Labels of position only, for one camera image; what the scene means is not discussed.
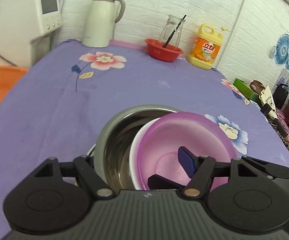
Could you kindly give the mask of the white water dispenser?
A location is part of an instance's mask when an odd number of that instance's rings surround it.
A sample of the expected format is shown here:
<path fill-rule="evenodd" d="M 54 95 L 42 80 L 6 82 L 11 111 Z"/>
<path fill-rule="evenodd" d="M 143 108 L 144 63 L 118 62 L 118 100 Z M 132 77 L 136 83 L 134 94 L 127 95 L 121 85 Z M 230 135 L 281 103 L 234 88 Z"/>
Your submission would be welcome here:
<path fill-rule="evenodd" d="M 51 49 L 64 0 L 0 0 L 0 65 L 32 67 Z"/>

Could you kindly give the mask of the white red-patterned bowl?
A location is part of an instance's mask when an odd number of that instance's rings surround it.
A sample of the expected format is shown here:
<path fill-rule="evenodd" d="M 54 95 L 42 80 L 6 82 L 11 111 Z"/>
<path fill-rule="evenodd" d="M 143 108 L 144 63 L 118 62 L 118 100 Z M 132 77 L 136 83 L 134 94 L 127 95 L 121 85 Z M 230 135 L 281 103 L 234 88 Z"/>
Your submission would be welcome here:
<path fill-rule="evenodd" d="M 141 182 L 140 168 L 138 167 L 139 149 L 142 138 L 146 131 L 159 120 L 160 118 L 153 119 L 140 128 L 140 130 L 134 136 L 129 151 L 129 175 L 131 176 L 133 186 L 136 190 L 149 190 L 148 186 L 144 186 Z"/>

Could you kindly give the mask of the stainless steel bowl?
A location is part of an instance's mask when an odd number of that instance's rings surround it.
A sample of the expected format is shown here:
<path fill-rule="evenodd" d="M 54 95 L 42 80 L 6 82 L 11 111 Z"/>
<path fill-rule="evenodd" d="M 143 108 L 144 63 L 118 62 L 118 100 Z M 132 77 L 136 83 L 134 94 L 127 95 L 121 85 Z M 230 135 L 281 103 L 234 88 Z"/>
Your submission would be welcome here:
<path fill-rule="evenodd" d="M 134 189 L 129 152 L 136 133 L 151 120 L 179 111 L 164 105 L 139 105 L 117 113 L 106 123 L 91 153 L 95 171 L 115 193 Z"/>

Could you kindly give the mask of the white thermos jug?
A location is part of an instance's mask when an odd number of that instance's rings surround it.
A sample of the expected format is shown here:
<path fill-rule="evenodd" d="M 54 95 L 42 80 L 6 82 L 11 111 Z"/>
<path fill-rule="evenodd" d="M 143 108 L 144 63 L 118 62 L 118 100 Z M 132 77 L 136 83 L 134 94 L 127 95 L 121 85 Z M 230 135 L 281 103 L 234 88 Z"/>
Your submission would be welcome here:
<path fill-rule="evenodd" d="M 123 17 L 125 9 L 124 0 L 93 0 L 85 19 L 82 44 L 93 48 L 107 47 L 114 26 Z"/>

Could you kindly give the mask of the red plastic basket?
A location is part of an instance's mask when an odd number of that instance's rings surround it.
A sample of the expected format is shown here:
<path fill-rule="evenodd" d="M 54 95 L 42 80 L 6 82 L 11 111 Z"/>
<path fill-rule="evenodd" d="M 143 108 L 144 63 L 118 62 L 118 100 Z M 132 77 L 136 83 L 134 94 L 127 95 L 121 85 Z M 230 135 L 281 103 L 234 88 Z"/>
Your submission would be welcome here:
<path fill-rule="evenodd" d="M 172 45 L 167 45 L 167 47 L 164 48 L 163 42 L 159 42 L 158 40 L 146 38 L 144 41 L 147 44 L 147 53 L 157 60 L 173 62 L 181 54 L 183 54 L 183 50 L 181 48 Z"/>

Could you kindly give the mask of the purple floral tablecloth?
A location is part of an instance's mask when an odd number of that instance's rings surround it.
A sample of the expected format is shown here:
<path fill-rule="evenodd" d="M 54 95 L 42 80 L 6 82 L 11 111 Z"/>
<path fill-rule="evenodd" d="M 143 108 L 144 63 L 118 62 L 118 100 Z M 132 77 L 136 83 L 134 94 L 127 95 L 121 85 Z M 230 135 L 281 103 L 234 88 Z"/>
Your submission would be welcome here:
<path fill-rule="evenodd" d="M 186 60 L 172 63 L 142 50 L 109 46 L 124 67 L 93 70 L 84 54 L 96 50 L 69 40 L 33 66 L 0 104 L 0 239 L 10 230 L 2 211 L 6 195 L 48 157 L 72 161 L 95 144 L 117 113 L 138 105 L 164 105 L 185 112 L 223 116 L 244 132 L 240 150 L 251 157 L 289 167 L 289 152 L 264 115 L 246 105 L 216 69 Z"/>

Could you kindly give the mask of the yellow detergent bottle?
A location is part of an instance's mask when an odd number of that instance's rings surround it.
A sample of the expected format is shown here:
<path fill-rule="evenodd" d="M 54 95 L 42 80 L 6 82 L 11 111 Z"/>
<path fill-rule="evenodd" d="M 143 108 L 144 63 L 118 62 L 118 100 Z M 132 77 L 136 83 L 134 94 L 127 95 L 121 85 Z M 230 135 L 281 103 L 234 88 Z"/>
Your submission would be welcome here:
<path fill-rule="evenodd" d="M 214 27 L 202 24 L 197 32 L 194 48 L 188 55 L 189 63 L 210 70 L 221 49 L 226 31 L 230 32 L 224 27 L 221 27 L 218 32 Z"/>

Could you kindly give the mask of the blue paper fan decoration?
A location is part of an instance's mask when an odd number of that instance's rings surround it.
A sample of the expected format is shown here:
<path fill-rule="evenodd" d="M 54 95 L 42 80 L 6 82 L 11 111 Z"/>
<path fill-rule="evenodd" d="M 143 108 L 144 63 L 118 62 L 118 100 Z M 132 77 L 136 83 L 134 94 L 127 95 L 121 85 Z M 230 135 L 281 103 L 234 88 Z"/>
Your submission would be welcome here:
<path fill-rule="evenodd" d="M 275 61 L 278 65 L 283 65 L 289 58 L 289 35 L 282 35 L 276 43 Z"/>

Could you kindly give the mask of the purple plastic bowl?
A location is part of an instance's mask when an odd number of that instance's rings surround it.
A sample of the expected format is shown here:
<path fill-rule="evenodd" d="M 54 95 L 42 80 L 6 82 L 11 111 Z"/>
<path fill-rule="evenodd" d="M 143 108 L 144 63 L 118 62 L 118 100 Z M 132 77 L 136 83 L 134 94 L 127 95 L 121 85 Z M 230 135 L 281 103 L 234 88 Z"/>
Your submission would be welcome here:
<path fill-rule="evenodd" d="M 155 174 L 181 185 L 189 183 L 177 158 L 181 146 L 197 157 L 208 155 L 219 162 L 228 163 L 237 157 L 230 138 L 218 124 L 190 112 L 167 114 L 150 126 L 140 144 L 138 167 L 144 186 Z"/>

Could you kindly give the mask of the green box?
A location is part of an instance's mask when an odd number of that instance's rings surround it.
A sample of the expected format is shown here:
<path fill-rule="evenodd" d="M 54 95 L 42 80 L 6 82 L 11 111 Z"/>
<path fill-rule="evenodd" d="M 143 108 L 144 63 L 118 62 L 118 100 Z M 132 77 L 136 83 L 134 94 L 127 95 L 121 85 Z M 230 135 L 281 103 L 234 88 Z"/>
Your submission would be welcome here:
<path fill-rule="evenodd" d="M 248 100 L 260 103 L 259 95 L 255 93 L 249 85 L 246 85 L 242 80 L 236 78 L 233 85 L 245 96 Z"/>

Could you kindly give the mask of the cream tote bag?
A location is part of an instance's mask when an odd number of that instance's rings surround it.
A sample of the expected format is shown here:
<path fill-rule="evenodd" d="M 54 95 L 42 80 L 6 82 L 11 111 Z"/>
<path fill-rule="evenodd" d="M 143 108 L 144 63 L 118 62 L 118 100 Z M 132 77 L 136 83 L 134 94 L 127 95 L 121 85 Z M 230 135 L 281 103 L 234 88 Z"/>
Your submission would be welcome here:
<path fill-rule="evenodd" d="M 277 119 L 276 106 L 269 86 L 266 86 L 260 91 L 259 99 L 262 103 L 262 106 L 265 104 L 270 106 L 271 110 L 268 112 L 268 115 L 273 119 Z"/>

